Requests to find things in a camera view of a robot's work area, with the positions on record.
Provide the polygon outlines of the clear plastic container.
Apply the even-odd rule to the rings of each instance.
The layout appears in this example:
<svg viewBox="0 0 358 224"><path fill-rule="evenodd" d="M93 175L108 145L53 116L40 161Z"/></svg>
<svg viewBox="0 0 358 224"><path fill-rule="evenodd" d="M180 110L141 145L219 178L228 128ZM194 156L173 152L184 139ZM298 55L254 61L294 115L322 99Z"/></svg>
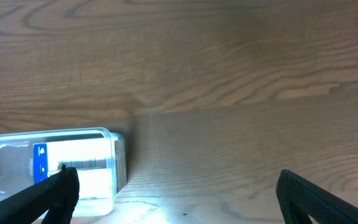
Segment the clear plastic container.
<svg viewBox="0 0 358 224"><path fill-rule="evenodd" d="M125 140L121 134L105 128L62 129L29 133L0 134L0 201L36 184L33 177L35 143L82 139L110 140L115 164L110 169L112 198L80 200L75 217L95 217L110 213L117 193L127 184Z"/></svg>

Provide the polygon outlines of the blue fever patch box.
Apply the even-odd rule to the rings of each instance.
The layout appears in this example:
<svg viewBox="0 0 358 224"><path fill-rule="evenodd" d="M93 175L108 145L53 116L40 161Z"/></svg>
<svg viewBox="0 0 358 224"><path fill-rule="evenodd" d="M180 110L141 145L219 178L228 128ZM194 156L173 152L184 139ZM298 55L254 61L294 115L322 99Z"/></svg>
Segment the blue fever patch box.
<svg viewBox="0 0 358 224"><path fill-rule="evenodd" d="M111 142L105 138L35 143L33 152L35 183L59 172L62 166L81 172L110 170L115 164Z"/></svg>

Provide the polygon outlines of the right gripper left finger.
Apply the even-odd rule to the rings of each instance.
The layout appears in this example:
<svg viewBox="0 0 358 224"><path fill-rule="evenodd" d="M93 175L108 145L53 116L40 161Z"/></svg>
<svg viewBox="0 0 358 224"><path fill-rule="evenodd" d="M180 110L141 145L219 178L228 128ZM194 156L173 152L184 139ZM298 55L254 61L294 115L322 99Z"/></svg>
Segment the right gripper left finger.
<svg viewBox="0 0 358 224"><path fill-rule="evenodd" d="M79 199L80 183L74 167L60 172L0 201L0 223L70 223Z"/></svg>

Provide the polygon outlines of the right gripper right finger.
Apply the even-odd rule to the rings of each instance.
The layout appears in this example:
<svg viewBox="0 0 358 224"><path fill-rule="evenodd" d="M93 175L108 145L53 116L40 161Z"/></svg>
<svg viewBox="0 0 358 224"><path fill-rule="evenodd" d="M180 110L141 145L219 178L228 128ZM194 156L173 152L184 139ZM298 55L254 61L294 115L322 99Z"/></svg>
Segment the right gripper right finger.
<svg viewBox="0 0 358 224"><path fill-rule="evenodd" d="M286 224L358 223L357 207L288 169L280 173L276 194Z"/></svg>

